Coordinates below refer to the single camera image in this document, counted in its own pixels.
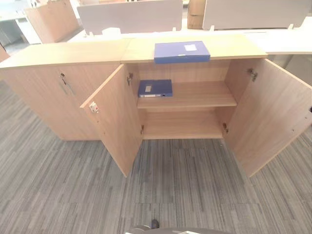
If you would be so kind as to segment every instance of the closed cabinet door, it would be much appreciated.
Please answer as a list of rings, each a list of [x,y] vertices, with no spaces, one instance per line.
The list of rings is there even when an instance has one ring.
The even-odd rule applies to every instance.
[[[143,139],[132,87],[137,82],[130,80],[126,65],[120,65],[81,105],[125,176]]]
[[[224,133],[248,176],[312,123],[311,86],[267,59],[255,64],[253,74]]]
[[[79,109],[74,88],[64,84],[60,69],[21,68],[1,73],[23,101],[63,140],[99,139],[86,114]]]
[[[118,62],[58,66],[58,76],[69,97],[80,105],[118,68]]]

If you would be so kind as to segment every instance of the door lock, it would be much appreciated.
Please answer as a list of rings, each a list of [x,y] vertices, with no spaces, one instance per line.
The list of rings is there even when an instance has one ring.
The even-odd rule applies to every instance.
[[[98,113],[98,105],[94,101],[90,104],[89,107],[93,113]]]
[[[249,69],[247,70],[247,73],[250,74],[250,77],[251,77],[252,81],[254,82],[255,79],[256,79],[257,76],[258,76],[258,72],[255,72],[253,68],[249,68]]]

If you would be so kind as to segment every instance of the open cabinet door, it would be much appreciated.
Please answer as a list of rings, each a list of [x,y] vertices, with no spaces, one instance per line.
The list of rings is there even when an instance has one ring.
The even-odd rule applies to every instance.
[[[224,133],[248,176],[260,170],[312,123],[311,86],[267,59],[259,59],[252,68],[257,77],[246,84]]]
[[[81,105],[125,176],[132,168],[143,138],[128,76],[126,65],[120,65]],[[98,112],[92,112],[93,102]]]

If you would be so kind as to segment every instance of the white label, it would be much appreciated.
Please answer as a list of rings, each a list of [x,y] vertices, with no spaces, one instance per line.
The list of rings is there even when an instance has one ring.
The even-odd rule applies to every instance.
[[[151,86],[151,85],[147,85],[147,86],[145,87],[145,91],[146,91],[146,92],[150,92],[151,89],[152,89],[152,86]]]
[[[140,98],[155,98],[155,97],[160,97],[160,94],[141,94]]]
[[[184,48],[185,48],[186,51],[195,51],[195,50],[197,50],[196,46],[194,44],[185,45]]]

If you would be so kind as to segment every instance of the wooden cabinet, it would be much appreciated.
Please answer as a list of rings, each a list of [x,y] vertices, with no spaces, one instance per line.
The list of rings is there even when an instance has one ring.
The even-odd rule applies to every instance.
[[[173,97],[137,98],[129,73],[135,80],[170,78]],[[99,113],[91,112],[93,101]],[[311,105],[308,84],[252,58],[124,64],[81,107],[125,176],[142,138],[224,138],[251,176],[312,123]]]
[[[191,40],[211,61],[154,64],[156,42]],[[125,176],[143,139],[177,138],[224,138],[252,176],[312,123],[312,87],[266,56],[235,35],[47,44],[0,76],[60,138],[101,139]],[[138,98],[144,79],[171,79],[173,97]]]
[[[98,134],[79,106],[117,67],[117,63],[41,66],[5,70],[2,75],[59,138],[95,140]]]
[[[5,49],[0,45],[0,62],[7,59],[9,55],[5,51]]]

